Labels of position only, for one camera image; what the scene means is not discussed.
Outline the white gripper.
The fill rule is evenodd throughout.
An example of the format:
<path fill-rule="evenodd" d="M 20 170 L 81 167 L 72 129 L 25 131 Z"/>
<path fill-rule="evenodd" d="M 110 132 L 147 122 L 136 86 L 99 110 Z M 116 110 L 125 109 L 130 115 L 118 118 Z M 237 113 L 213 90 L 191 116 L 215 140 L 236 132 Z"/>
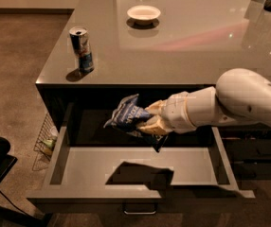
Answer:
<path fill-rule="evenodd" d="M 147 134 L 167 135 L 170 132 L 183 134 L 195 131 L 187 114 L 187 92 L 171 95 L 166 100 L 158 100 L 145 108 L 154 116 L 136 127 Z"/>

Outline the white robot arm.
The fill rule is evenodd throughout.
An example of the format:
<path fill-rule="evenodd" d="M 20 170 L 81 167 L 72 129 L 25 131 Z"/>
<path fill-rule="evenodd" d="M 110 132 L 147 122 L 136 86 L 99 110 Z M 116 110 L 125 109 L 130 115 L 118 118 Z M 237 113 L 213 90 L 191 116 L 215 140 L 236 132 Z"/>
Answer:
<path fill-rule="evenodd" d="M 271 81 L 242 68 L 223 73 L 213 87 L 181 92 L 147 107 L 153 117 L 136 127 L 145 133 L 186 133 L 202 126 L 262 123 L 271 128 Z"/>

